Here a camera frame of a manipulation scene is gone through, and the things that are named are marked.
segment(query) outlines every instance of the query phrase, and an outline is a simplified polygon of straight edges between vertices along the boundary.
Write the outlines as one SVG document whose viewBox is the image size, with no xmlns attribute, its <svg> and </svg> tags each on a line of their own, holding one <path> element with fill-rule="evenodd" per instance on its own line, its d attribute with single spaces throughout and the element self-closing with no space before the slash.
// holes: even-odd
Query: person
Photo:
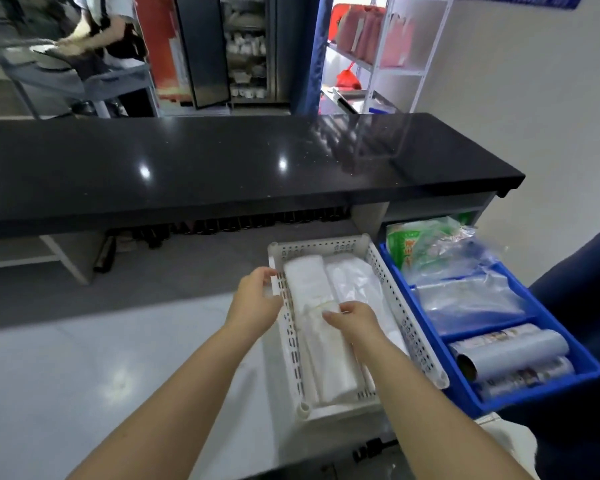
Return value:
<svg viewBox="0 0 600 480">
<path fill-rule="evenodd" d="M 80 7 L 80 21 L 73 32 L 56 41 L 67 56 L 94 51 L 104 64 L 130 69 L 144 64 L 146 48 L 136 31 L 134 0 L 73 0 Z M 118 96 L 129 116 L 152 117 L 153 104 L 146 89 Z"/>
<path fill-rule="evenodd" d="M 69 480 L 185 480 L 249 349 L 275 322 L 282 297 L 264 297 L 276 271 L 259 267 L 238 286 L 225 324 L 69 475 Z M 376 383 L 420 480 L 528 480 L 513 457 L 455 407 L 386 338 L 373 310 L 351 301 L 326 314 Z"/>
</svg>

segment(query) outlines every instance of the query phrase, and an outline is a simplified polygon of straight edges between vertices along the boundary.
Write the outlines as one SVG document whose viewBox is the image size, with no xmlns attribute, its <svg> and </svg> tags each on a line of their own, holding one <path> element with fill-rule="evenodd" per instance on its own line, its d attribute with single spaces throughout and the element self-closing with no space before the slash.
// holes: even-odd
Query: white countertop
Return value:
<svg viewBox="0 0 600 480">
<path fill-rule="evenodd" d="M 353 233 L 343 222 L 181 236 L 118 255 L 86 288 L 47 264 L 0 269 L 0 321 L 11 325 L 0 328 L 0 478 L 64 478 L 222 325 L 266 244 Z M 252 476 L 390 431 L 382 413 L 296 428 L 279 354 L 272 330 L 245 357 L 192 477 Z"/>
</svg>

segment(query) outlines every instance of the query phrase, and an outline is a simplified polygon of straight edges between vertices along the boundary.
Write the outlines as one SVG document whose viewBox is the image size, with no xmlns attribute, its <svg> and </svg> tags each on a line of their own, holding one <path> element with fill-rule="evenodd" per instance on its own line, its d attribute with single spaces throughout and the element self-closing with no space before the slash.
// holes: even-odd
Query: open cabinet door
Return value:
<svg viewBox="0 0 600 480">
<path fill-rule="evenodd" d="M 231 100 L 219 0 L 175 0 L 197 109 Z"/>
</svg>

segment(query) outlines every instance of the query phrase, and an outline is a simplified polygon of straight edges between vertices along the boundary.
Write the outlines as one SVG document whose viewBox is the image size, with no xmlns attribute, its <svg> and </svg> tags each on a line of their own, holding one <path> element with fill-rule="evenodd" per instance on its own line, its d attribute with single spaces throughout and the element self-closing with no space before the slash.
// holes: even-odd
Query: person's right hand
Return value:
<svg viewBox="0 0 600 480">
<path fill-rule="evenodd" d="M 323 312 L 322 316 L 329 325 L 342 332 L 358 359 L 365 362 L 369 346 L 387 340 L 376 314 L 369 305 L 360 301 L 341 303 L 340 311 L 343 313 Z"/>
</svg>

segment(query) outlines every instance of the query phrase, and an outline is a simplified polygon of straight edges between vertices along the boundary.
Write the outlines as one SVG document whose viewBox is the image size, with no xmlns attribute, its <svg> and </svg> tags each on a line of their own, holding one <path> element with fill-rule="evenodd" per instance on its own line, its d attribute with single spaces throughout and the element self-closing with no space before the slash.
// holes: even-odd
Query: black countertop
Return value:
<svg viewBox="0 0 600 480">
<path fill-rule="evenodd" d="M 430 114 L 0 121 L 0 237 L 495 191 Z"/>
</svg>

